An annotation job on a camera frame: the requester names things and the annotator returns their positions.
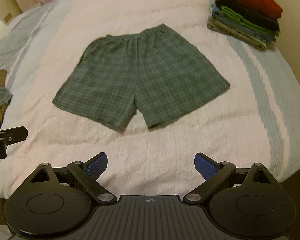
crosshair marking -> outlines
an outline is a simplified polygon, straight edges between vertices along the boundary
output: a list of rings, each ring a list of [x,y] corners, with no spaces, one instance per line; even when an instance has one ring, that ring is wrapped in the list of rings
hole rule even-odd
[[[148,203],[152,203],[152,202],[155,201],[155,200],[154,200],[153,198],[147,198],[146,201],[147,201]]]

white bedspread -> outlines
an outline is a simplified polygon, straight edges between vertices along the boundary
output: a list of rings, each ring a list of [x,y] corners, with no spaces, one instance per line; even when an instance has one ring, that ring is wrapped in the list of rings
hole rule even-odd
[[[300,87],[292,71],[278,51],[258,52],[207,29],[209,6],[209,0],[60,0],[26,13],[11,36],[42,12],[18,40],[14,60],[0,67],[9,70],[13,94],[2,129],[25,126],[29,136],[0,160],[0,197],[42,162],[65,167],[99,152],[107,153],[108,168],[98,182],[117,196],[183,196],[204,181],[194,168],[197,152],[237,167],[261,162],[279,181],[300,169]],[[229,91],[164,129],[149,132],[138,112],[124,134],[51,103],[94,39],[161,23],[194,44],[230,82]]]

blue gripper pad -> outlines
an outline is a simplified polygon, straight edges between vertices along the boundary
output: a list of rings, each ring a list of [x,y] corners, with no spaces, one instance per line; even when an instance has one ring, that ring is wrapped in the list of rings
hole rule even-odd
[[[107,166],[108,157],[106,154],[103,154],[101,157],[97,158],[87,166],[86,173],[94,180],[97,180],[97,178],[99,178],[100,175],[106,170]]]
[[[199,154],[196,154],[194,157],[194,167],[205,180],[210,179],[218,172],[217,168],[212,163]]]

black clamp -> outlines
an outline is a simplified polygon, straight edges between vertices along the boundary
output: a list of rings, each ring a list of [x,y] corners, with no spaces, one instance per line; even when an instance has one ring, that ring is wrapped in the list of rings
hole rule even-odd
[[[24,126],[0,131],[0,159],[7,157],[7,146],[26,140],[28,130]]]
[[[296,215],[290,197],[261,163],[254,163],[250,169],[237,168],[197,153],[194,166],[206,181],[186,194],[182,202],[178,195],[123,195],[118,200],[96,182],[107,163],[105,153],[85,163],[72,162],[66,168],[41,163],[4,205],[14,239],[90,239],[98,232],[112,235],[128,220],[134,221],[129,230],[132,232],[133,227],[138,233],[139,220],[155,229],[155,221],[163,217],[167,225],[178,222],[180,228],[187,227],[184,231],[175,228],[175,232],[188,234],[185,239],[197,239],[196,230],[214,235],[213,239],[282,239]],[[132,204],[134,208],[126,210]],[[123,221],[117,218],[119,212],[125,217]],[[106,221],[116,223],[108,226]],[[158,239],[170,229],[163,229]],[[124,233],[116,232],[116,239],[125,239]]]

shorts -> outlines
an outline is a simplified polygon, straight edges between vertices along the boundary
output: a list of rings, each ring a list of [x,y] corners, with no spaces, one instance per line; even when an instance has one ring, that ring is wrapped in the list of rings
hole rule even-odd
[[[137,109],[148,128],[165,127],[229,87],[194,45],[162,24],[93,41],[52,102],[122,132]]]

